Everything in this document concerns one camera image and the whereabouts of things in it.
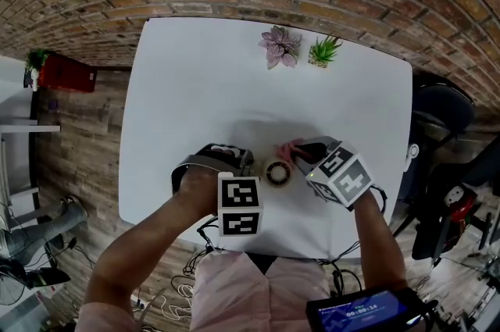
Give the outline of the red box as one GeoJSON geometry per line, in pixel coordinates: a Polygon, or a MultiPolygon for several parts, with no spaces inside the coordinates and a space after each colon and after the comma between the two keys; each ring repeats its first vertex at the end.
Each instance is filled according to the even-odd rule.
{"type": "Polygon", "coordinates": [[[57,53],[50,53],[37,80],[39,87],[52,90],[92,93],[95,90],[97,70],[57,53]]]}

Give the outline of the black padded chair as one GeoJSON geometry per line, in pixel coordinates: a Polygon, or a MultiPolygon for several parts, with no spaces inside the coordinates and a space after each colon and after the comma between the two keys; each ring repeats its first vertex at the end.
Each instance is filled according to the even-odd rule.
{"type": "Polygon", "coordinates": [[[20,262],[10,259],[0,259],[0,276],[14,279],[30,289],[64,284],[71,280],[67,273],[58,268],[43,267],[36,270],[25,270],[20,262]]]}

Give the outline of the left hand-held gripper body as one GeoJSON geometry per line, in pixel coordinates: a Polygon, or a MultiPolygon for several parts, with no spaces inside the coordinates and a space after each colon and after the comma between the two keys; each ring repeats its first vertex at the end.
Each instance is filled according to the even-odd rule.
{"type": "Polygon", "coordinates": [[[252,166],[236,170],[221,161],[194,154],[171,173],[172,192],[178,192],[182,177],[192,166],[217,172],[218,223],[221,237],[254,236],[260,231],[263,200],[260,179],[252,166]]]}

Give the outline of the purple-leaved potted plant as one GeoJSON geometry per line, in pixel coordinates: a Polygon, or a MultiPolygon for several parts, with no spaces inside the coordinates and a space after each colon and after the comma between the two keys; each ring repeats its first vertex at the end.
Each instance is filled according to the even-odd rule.
{"type": "Polygon", "coordinates": [[[294,69],[298,63],[298,54],[302,43],[302,36],[290,32],[285,27],[274,25],[269,31],[261,33],[258,46],[266,50],[266,66],[271,70],[280,63],[294,69]]]}

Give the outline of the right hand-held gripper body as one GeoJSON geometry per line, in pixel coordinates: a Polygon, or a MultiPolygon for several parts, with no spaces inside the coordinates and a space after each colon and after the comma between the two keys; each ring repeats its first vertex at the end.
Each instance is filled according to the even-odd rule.
{"type": "Polygon", "coordinates": [[[349,143],[330,145],[326,157],[306,175],[312,189],[324,200],[352,211],[354,203],[374,183],[364,158],[349,143]]]}

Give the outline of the white side table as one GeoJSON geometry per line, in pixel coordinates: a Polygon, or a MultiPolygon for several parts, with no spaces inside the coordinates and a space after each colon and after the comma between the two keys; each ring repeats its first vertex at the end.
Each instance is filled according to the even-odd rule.
{"type": "Polygon", "coordinates": [[[11,194],[9,188],[7,163],[5,157],[5,142],[3,134],[21,134],[21,133],[58,133],[61,131],[60,125],[38,125],[36,120],[29,120],[28,124],[0,124],[0,207],[8,208],[11,206],[11,198],[23,197],[39,192],[38,186],[29,187],[15,194],[11,194]]]}

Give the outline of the small bushy green plant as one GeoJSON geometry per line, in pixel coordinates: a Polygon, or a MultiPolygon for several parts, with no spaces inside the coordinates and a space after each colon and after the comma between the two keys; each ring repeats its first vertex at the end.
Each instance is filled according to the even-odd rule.
{"type": "Polygon", "coordinates": [[[40,71],[51,52],[45,49],[30,50],[26,58],[26,69],[40,71]]]}

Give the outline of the green spiky potted plant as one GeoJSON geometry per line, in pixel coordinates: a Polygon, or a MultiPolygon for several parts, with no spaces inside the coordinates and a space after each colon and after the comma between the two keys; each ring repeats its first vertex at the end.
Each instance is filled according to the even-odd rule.
{"type": "Polygon", "coordinates": [[[309,48],[308,63],[326,69],[334,61],[342,44],[343,42],[339,37],[332,35],[327,35],[322,41],[316,40],[309,48]]]}

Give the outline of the person's left forearm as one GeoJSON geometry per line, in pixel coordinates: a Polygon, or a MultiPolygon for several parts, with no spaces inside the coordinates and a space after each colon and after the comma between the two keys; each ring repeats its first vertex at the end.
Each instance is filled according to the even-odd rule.
{"type": "Polygon", "coordinates": [[[130,296],[146,281],[171,244],[199,220],[216,213],[217,175],[204,167],[189,167],[177,193],[100,255],[84,303],[111,305],[130,315],[130,296]]]}

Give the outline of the black office chair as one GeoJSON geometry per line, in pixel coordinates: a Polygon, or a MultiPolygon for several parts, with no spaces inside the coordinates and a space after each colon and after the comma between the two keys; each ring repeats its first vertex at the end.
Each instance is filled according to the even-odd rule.
{"type": "Polygon", "coordinates": [[[427,179],[425,192],[414,201],[412,212],[402,224],[405,226],[412,220],[419,221],[412,257],[437,262],[441,254],[455,247],[467,227],[475,227],[481,232],[479,248],[483,248],[493,226],[493,213],[488,212],[484,218],[477,216],[480,208],[477,195],[476,203],[466,218],[453,223],[444,199],[456,185],[462,184],[474,191],[476,187],[491,182],[494,191],[500,194],[500,137],[469,162],[436,166],[427,179]]]}

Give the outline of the black folding chair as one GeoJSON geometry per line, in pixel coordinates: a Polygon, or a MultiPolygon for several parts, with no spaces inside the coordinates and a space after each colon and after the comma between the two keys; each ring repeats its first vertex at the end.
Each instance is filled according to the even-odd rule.
{"type": "Polygon", "coordinates": [[[431,156],[472,123],[475,105],[472,98],[456,84],[442,77],[420,75],[412,85],[412,116],[409,144],[416,145],[419,154],[412,160],[415,170],[425,170],[431,156]],[[434,121],[448,134],[440,141],[427,135],[423,121],[434,121]]]}

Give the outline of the person's pink clothing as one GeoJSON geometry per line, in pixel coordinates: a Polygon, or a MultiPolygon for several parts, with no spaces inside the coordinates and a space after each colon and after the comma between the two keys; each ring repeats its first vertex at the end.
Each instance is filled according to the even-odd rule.
{"type": "Polygon", "coordinates": [[[208,254],[196,267],[190,332],[310,332],[305,306],[328,296],[317,262],[208,254]]]}

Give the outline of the black wrist-worn phone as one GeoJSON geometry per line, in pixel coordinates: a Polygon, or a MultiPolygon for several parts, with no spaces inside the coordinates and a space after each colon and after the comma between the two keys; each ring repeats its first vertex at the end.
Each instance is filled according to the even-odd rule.
{"type": "Polygon", "coordinates": [[[431,332],[434,307],[408,287],[383,288],[311,301],[305,313],[312,332],[431,332]]]}

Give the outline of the pink wiping cloth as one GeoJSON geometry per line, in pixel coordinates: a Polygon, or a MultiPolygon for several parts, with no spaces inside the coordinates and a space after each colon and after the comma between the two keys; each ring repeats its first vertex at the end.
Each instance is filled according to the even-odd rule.
{"type": "Polygon", "coordinates": [[[303,143],[304,140],[301,138],[286,142],[275,148],[275,155],[277,158],[287,163],[291,168],[294,168],[296,157],[301,159],[310,158],[309,153],[300,148],[303,143]]]}

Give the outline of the red and white toy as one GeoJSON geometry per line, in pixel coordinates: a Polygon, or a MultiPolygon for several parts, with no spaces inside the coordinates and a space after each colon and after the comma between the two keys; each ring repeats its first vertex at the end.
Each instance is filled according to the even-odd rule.
{"type": "Polygon", "coordinates": [[[477,193],[472,189],[459,184],[454,186],[445,196],[444,203],[449,207],[451,221],[463,221],[473,208],[477,200],[477,193]]]}

